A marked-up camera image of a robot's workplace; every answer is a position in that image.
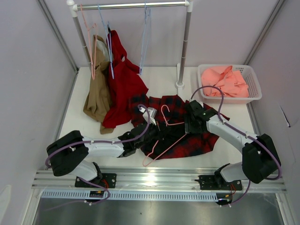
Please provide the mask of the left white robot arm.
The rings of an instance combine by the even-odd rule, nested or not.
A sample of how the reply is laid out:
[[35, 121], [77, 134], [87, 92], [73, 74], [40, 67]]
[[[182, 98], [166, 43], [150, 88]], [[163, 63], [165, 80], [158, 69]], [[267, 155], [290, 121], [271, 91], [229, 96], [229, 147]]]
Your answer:
[[101, 184], [103, 176], [99, 166], [95, 162], [86, 161], [86, 158], [129, 157], [137, 149], [162, 139], [169, 132], [170, 128], [166, 125], [143, 123], [117, 138], [95, 140], [74, 130], [46, 148], [48, 157], [45, 164], [56, 177], [75, 175], [95, 188]]

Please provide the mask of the red plaid skirt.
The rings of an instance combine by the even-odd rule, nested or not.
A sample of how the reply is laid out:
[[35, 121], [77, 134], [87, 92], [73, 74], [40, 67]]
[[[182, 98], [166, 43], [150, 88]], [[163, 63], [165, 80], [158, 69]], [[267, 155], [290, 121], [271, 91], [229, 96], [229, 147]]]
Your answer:
[[[141, 94], [132, 97], [129, 101], [131, 122], [134, 127], [146, 123], [142, 113], [138, 109], [139, 104], [157, 109], [155, 120], [158, 126], [165, 125], [165, 121], [160, 110], [162, 105], [167, 105], [170, 109], [170, 112], [168, 112], [166, 107], [163, 108], [165, 117], [170, 124], [184, 122], [186, 102], [184, 102], [179, 96], [163, 96], [162, 98], [156, 98], [147, 97], [145, 94]], [[156, 158], [161, 154], [161, 152], [166, 150], [170, 145], [172, 145], [185, 134], [184, 124], [171, 126], [171, 128], [171, 133], [162, 140], [159, 140], [159, 143], [155, 147], [154, 153], [149, 156], [150, 158]], [[211, 152], [213, 151], [214, 145], [216, 144], [218, 138], [219, 136], [209, 132], [202, 134], [186, 134], [184, 138], [182, 138], [159, 159], [193, 157]], [[156, 141], [153, 141], [150, 144], [146, 144], [141, 147], [141, 151], [144, 153], [144, 155], [148, 155], [152, 151], [155, 142]]]

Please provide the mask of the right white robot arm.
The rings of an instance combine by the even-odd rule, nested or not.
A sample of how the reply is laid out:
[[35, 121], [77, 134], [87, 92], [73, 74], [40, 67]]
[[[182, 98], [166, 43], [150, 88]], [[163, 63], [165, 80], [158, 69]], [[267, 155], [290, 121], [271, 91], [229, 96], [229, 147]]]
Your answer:
[[249, 180], [258, 184], [269, 180], [278, 172], [281, 177], [281, 163], [272, 138], [243, 131], [213, 108], [205, 109], [193, 100], [185, 105], [185, 131], [188, 134], [217, 135], [240, 151], [239, 163], [227, 164], [215, 171], [214, 184], [225, 189], [235, 180]]

